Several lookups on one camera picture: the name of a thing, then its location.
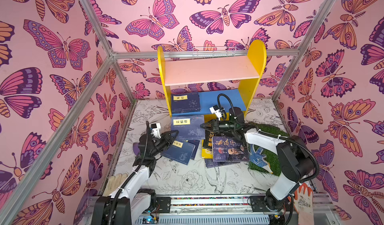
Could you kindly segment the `blue book yellow label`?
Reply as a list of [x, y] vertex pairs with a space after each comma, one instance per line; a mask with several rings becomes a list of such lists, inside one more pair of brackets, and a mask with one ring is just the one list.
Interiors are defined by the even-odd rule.
[[162, 156], [183, 165], [188, 165], [196, 145], [188, 141], [174, 141], [170, 147], [162, 152]]

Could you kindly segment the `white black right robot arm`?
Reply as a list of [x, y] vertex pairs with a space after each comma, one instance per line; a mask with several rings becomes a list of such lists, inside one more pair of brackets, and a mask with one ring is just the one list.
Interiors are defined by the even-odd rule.
[[317, 159], [300, 137], [288, 138], [263, 132], [258, 126], [245, 123], [238, 107], [230, 109], [228, 120], [217, 117], [200, 124], [200, 127], [214, 134], [231, 135], [238, 142], [259, 146], [278, 156], [281, 174], [264, 198], [265, 207], [271, 212], [281, 210], [288, 196], [320, 172]]

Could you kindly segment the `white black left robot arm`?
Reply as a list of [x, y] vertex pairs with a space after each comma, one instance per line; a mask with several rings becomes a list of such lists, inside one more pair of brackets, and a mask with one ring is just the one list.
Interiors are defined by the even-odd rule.
[[148, 129], [134, 143], [136, 159], [132, 173], [108, 196], [97, 199], [92, 216], [92, 225], [132, 225], [142, 213], [153, 213], [158, 208], [157, 195], [153, 189], [144, 189], [144, 183], [155, 170], [157, 158], [176, 140], [178, 130], [155, 136], [154, 129]]

